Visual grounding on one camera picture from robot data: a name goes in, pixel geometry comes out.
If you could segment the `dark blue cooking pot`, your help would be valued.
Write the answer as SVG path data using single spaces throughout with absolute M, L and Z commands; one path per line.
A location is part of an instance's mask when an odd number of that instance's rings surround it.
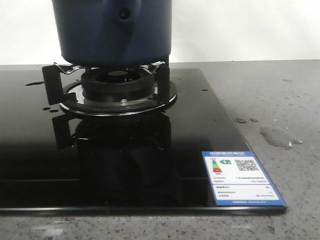
M 166 60 L 171 0 L 54 0 L 61 56 L 84 67 L 138 66 Z

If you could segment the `black right pot support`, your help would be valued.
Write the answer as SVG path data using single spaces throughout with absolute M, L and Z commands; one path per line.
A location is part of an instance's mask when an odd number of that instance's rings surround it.
M 50 105 L 61 104 L 68 99 L 64 93 L 64 87 L 81 80 L 81 75 L 93 69 L 98 68 L 132 68 L 139 67 L 147 70 L 150 73 L 157 73 L 158 71 L 168 71 L 170 80 L 170 67 L 164 61 L 159 61 L 154 64 L 138 65 L 138 66 L 116 66 L 116 67 L 87 67 L 75 65 L 60 65 L 54 63 L 42 67 L 42 74 L 47 94 L 47 100 Z

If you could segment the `right gas burner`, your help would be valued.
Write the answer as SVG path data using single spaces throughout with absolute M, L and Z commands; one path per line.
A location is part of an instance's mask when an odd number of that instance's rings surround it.
M 96 68 L 80 81 L 63 88 L 68 99 L 60 103 L 67 112 L 85 116 L 124 116 L 169 108 L 177 87 L 169 72 L 148 72 L 141 67 Z

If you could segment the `black glass gas stove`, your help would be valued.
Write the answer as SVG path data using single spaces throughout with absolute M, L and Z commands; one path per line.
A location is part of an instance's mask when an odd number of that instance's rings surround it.
M 273 215 L 217 205 L 202 152 L 251 151 L 199 69 L 172 69 L 164 110 L 81 119 L 49 106 L 42 72 L 0 72 L 3 215 Z

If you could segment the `blue energy label sticker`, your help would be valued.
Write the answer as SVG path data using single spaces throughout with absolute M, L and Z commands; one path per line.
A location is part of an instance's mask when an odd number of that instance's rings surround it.
M 286 206 L 252 151 L 203 151 L 218 206 Z

